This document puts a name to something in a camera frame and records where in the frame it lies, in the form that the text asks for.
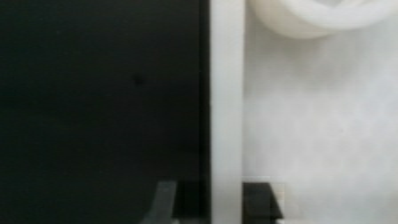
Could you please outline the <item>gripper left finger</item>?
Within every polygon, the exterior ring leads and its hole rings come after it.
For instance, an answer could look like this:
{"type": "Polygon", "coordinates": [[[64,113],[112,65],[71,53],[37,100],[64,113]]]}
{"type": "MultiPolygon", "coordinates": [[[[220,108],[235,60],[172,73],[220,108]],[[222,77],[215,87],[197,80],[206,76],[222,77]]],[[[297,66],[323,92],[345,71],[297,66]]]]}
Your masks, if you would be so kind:
{"type": "Polygon", "coordinates": [[[208,194],[201,181],[162,181],[140,224],[208,224],[208,194]]]}

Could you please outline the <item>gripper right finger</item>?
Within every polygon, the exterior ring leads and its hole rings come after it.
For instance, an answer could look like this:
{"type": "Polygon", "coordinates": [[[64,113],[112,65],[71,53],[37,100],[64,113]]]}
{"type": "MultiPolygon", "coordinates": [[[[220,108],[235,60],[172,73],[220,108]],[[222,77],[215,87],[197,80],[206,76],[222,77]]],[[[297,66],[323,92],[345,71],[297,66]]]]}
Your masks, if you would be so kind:
{"type": "Polygon", "coordinates": [[[283,218],[272,186],[267,182],[244,184],[244,224],[277,224],[283,218]]]}

